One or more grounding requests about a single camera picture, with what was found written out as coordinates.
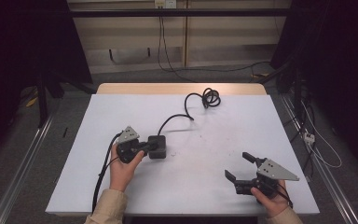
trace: aluminum rail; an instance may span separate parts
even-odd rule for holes
[[[298,121],[295,119],[296,114],[293,112],[294,105],[293,103],[290,101],[290,99],[288,99],[288,97],[283,96],[282,95],[282,101],[284,106],[286,107],[286,110],[288,112],[288,114],[290,115],[291,119],[293,119],[293,123],[296,126],[297,131],[299,132],[300,130],[300,124],[298,123]],[[310,147],[307,146],[307,151],[310,153]],[[322,157],[321,153],[319,152],[319,149],[316,147],[315,148],[315,153],[318,153],[318,156]],[[342,188],[339,186],[338,182],[336,181],[336,179],[334,178],[333,174],[331,173],[329,167],[324,164],[324,162],[320,161],[314,153],[312,153],[312,157],[313,157],[313,161],[315,161],[315,166],[318,169],[322,180],[324,181],[324,184],[326,185],[334,203],[337,206],[337,209],[339,210],[339,212],[341,213],[342,217],[345,220],[345,223],[348,224],[358,224],[358,217],[356,215],[356,213],[354,212],[354,209],[351,205],[350,200],[348,199],[348,197],[345,195],[344,191],[342,190]]]
[[[11,208],[13,207],[14,202],[16,202],[21,187],[25,182],[29,171],[31,170],[32,164],[34,163],[34,159],[37,156],[37,152],[42,146],[43,140],[48,133],[48,129],[51,125],[51,122],[53,121],[54,115],[57,113],[59,105],[60,104],[57,103],[55,106],[53,106],[52,111],[43,127],[39,128],[36,131],[32,144],[28,147],[28,151],[26,152],[19,169],[12,178],[9,186],[7,187],[7,190],[5,191],[4,196],[0,201],[0,224],[6,223],[7,221]]]

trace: table surface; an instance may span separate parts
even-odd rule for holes
[[[59,216],[89,214],[112,136],[130,125],[140,134],[140,141],[146,141],[147,136],[157,134],[167,117],[184,113],[184,100],[189,93],[202,93],[207,87],[220,92],[222,104],[205,109],[199,97],[188,98],[187,108],[195,120],[172,119],[164,127],[161,134],[167,137],[167,158],[145,157],[140,163],[126,189],[126,214],[265,214],[253,196],[237,195],[224,176],[224,171],[229,170],[238,179],[255,178],[256,167],[241,157],[243,151],[272,159],[298,175],[299,181],[286,181],[295,211],[300,215],[318,214],[296,155],[263,86],[222,83],[101,85],[98,94],[91,97],[46,211]],[[108,187],[108,177],[106,174],[100,194]]]

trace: power strip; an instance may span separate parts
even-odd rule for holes
[[[304,133],[303,137],[304,137],[304,142],[309,144],[310,146],[312,146],[313,143],[315,142],[315,135],[311,133]]]
[[[176,8],[176,0],[155,0],[155,8]]]

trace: sleeve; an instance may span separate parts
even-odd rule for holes
[[[267,218],[268,224],[302,224],[301,219],[298,217],[298,215],[293,211],[291,207],[287,207],[284,209],[279,215],[271,218]]]
[[[94,213],[87,216],[86,224],[121,224],[124,210],[127,207],[127,196],[115,189],[105,189],[97,202]]]

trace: wall outlet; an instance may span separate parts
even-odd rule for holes
[[[176,8],[176,0],[165,0],[165,8]]]
[[[165,8],[166,0],[155,0],[155,8]]]

